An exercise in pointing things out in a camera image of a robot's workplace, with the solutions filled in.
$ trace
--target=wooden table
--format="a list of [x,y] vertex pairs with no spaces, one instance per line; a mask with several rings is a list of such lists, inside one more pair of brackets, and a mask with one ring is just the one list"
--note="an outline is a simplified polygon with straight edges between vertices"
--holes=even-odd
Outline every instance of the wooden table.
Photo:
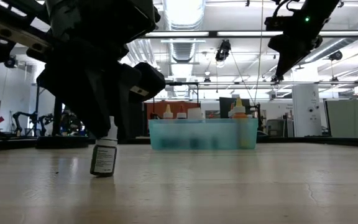
[[358,223],[358,148],[255,151],[120,146],[114,177],[91,148],[0,151],[0,223]]

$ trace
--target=translucent plastic bin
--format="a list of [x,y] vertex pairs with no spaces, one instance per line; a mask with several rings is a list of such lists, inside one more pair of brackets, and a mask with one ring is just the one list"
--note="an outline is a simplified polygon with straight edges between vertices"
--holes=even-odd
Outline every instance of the translucent plastic bin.
[[152,148],[255,149],[257,119],[150,120]]

